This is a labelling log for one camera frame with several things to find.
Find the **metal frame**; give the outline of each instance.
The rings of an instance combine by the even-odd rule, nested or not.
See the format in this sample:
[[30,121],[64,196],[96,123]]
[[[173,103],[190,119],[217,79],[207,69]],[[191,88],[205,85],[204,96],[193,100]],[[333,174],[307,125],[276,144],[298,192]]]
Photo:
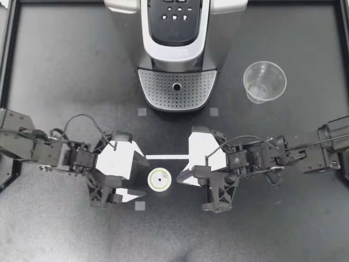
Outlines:
[[[104,4],[103,0],[10,0],[4,38],[0,56],[0,108],[6,108],[10,89],[10,77],[15,51],[18,21],[22,4]],[[339,30],[341,32],[341,45],[344,60],[349,66],[349,7],[348,0],[249,0],[249,5],[299,5],[299,4],[332,4],[336,7]],[[21,172],[21,162],[14,160],[11,174],[17,178]]]

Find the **white line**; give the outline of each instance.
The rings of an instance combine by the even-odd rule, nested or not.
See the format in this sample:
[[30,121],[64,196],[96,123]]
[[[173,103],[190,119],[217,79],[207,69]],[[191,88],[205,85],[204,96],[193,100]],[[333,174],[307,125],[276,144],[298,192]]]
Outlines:
[[188,154],[148,154],[146,155],[148,160],[179,160],[179,159],[189,159]]

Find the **control panel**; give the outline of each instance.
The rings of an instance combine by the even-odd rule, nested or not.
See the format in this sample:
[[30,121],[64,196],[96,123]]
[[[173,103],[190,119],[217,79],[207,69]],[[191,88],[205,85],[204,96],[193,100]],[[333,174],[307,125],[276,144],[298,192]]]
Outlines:
[[148,0],[149,30],[155,42],[184,46],[195,41],[202,0]]

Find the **black table surface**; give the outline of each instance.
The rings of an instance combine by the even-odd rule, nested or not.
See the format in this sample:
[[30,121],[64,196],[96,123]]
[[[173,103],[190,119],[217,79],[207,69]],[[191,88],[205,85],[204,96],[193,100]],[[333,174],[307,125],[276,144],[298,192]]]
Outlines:
[[[102,5],[23,5],[8,108],[30,115],[37,128],[62,127],[88,113],[103,129],[130,132],[145,154],[186,154],[191,126],[228,136],[275,136],[315,130],[348,115],[349,101],[338,22],[331,5],[248,7],[208,105],[191,114],[150,109]],[[244,69],[255,61],[280,65],[286,92],[250,103]],[[138,108],[147,108],[138,117]],[[219,116],[211,117],[210,108]],[[95,143],[89,120],[74,121],[71,139]],[[186,161],[154,161],[173,179]],[[81,176],[44,173],[25,165],[0,194],[0,261],[348,261],[349,186],[334,172],[284,172],[281,187],[242,180],[231,212],[201,211],[200,188],[173,183],[167,194],[147,192],[115,210],[89,206]]]

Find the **black wire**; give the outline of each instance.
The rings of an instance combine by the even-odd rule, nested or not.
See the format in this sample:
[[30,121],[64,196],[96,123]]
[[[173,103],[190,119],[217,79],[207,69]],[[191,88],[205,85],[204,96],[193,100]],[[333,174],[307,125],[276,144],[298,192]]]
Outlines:
[[308,147],[308,146],[314,146],[314,145],[318,145],[318,144],[322,144],[322,143],[326,143],[326,142],[331,142],[333,140],[343,139],[343,138],[347,138],[347,137],[349,137],[349,134],[340,135],[340,136],[336,136],[334,138],[324,139],[324,140],[320,140],[320,141],[317,141],[317,142],[312,142],[312,143],[298,145],[298,146],[295,146],[295,147],[287,148],[286,151],[296,150],[296,149],[300,149],[300,148]]
[[21,131],[16,131],[16,130],[12,130],[12,129],[0,128],[0,131],[2,131],[2,132],[9,132],[9,133],[15,133],[17,135],[21,135],[21,136],[24,136],[25,138],[29,138],[29,139],[32,139],[32,140],[35,140],[35,141],[41,140],[41,139],[35,138],[33,136],[27,135],[26,133],[23,133]]
[[54,143],[60,142],[60,141],[64,138],[64,136],[66,135],[66,133],[67,133],[67,129],[68,129],[69,123],[70,123],[73,119],[75,119],[75,118],[77,118],[77,117],[80,117],[80,116],[84,116],[84,117],[87,117],[88,119],[90,119],[90,120],[92,121],[93,125],[96,127],[96,129],[101,133],[102,138],[105,140],[105,142],[106,142],[108,145],[110,145],[111,147],[115,148],[115,145],[112,145],[112,144],[109,142],[109,139],[106,137],[106,135],[104,134],[104,132],[102,131],[102,129],[101,129],[101,128],[99,127],[99,125],[96,123],[95,119],[94,119],[92,116],[88,115],[88,114],[78,114],[78,115],[72,116],[72,117],[66,122],[61,137],[58,138],[56,141],[54,141],[54,142],[52,142],[52,143],[54,144]]
[[265,139],[259,138],[258,136],[254,136],[254,135],[241,135],[241,136],[236,136],[235,138],[232,138],[230,140],[225,141],[223,144],[221,144],[219,147],[217,147],[216,150],[214,150],[211,154],[209,154],[208,156],[206,156],[206,160],[208,160],[209,157],[211,157],[215,152],[217,152],[218,150],[220,150],[222,147],[224,147],[225,145],[227,145],[228,143],[231,143],[234,140],[237,139],[242,139],[242,138],[254,138],[257,139],[261,142],[266,143],[268,146],[274,148],[274,149],[279,149],[277,146],[274,146],[273,144],[271,144],[270,142],[268,142]]
[[[218,143],[224,143],[226,140],[223,138],[216,138]],[[225,150],[228,153],[234,153],[234,147],[232,145],[226,144],[224,147],[222,147],[223,150]]]
[[93,150],[93,153],[100,154],[101,150],[104,149],[106,147],[106,145],[107,145],[106,142],[101,141],[101,145],[97,144],[96,147]]
[[67,145],[70,149],[74,148],[73,145],[71,144],[71,141],[69,140],[68,136],[63,133],[63,130],[61,130],[60,128],[54,128],[54,129],[50,130],[51,137],[53,137],[53,132],[59,133],[62,136],[62,138],[64,138],[67,141]]
[[244,144],[244,146],[255,146],[255,145],[259,145],[261,143],[263,143],[263,141],[252,141],[252,142]]
[[282,183],[282,174],[280,172],[277,173],[278,180],[273,180],[272,177],[268,174],[271,171],[269,170],[262,170],[259,166],[253,166],[255,169],[259,170],[261,172],[260,174],[263,175],[264,179],[272,186],[272,187],[278,187]]

